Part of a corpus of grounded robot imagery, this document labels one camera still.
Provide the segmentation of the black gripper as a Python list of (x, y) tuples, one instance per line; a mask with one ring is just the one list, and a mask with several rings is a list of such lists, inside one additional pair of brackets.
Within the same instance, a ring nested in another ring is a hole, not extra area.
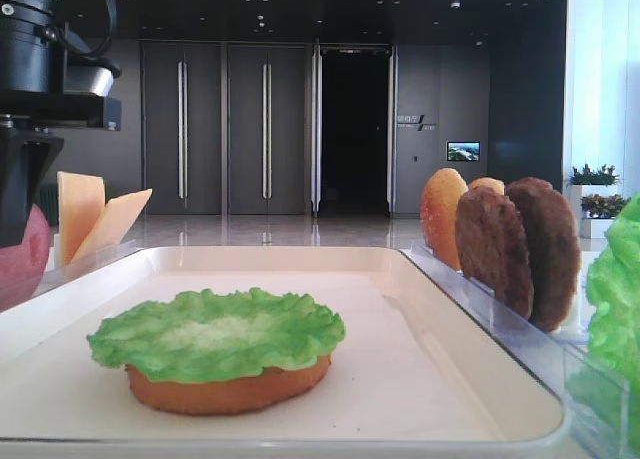
[(19, 245), (44, 175), (64, 140), (24, 118), (1, 115), (1, 246)]

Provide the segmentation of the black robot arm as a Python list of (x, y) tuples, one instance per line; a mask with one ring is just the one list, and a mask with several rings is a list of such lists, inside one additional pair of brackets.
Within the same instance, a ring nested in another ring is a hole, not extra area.
[(90, 48), (55, 18), (56, 0), (1, 0), (1, 244), (23, 240), (43, 177), (63, 148), (51, 128), (117, 131), (121, 104), (108, 94), (120, 67), (106, 58), (117, 27), (104, 0), (105, 38)]

